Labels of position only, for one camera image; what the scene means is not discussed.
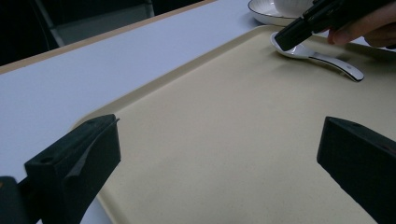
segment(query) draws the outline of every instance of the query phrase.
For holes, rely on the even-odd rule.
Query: human hand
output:
[[[376,48],[396,47],[396,1],[336,31],[331,29],[327,40],[329,44],[344,45],[360,36]]]

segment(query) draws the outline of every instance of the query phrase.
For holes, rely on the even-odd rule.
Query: table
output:
[[[0,67],[0,175],[96,108],[259,25],[248,0],[205,1]],[[94,201],[82,223],[110,223]]]

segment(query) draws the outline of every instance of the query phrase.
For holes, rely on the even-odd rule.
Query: white spoon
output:
[[[283,51],[275,41],[276,34],[277,33],[273,33],[271,35],[271,43],[276,48],[276,51],[281,53],[282,55],[284,55],[286,57],[290,57],[290,58],[295,58],[295,59],[318,60],[318,61],[327,63],[331,66],[334,66],[334,67],[342,70],[352,80],[354,80],[356,82],[362,81],[364,79],[364,74],[361,71],[359,71],[359,69],[350,65],[349,63],[345,63],[345,62],[338,60],[336,58],[314,52],[312,49],[308,49],[307,47],[304,47],[304,45],[302,45],[302,44],[299,44],[296,47],[294,47],[293,49],[290,49],[288,51]]]

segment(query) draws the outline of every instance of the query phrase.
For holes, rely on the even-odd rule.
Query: white table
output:
[[[218,0],[0,75],[0,175],[90,113],[259,25],[248,0]],[[94,201],[82,223],[110,223]]]

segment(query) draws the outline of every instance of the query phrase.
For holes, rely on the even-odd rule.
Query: tray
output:
[[[115,113],[121,163],[98,198],[114,223],[375,223],[316,162],[326,116],[396,139],[396,57],[305,44],[355,83],[270,46],[258,27],[83,120]]]

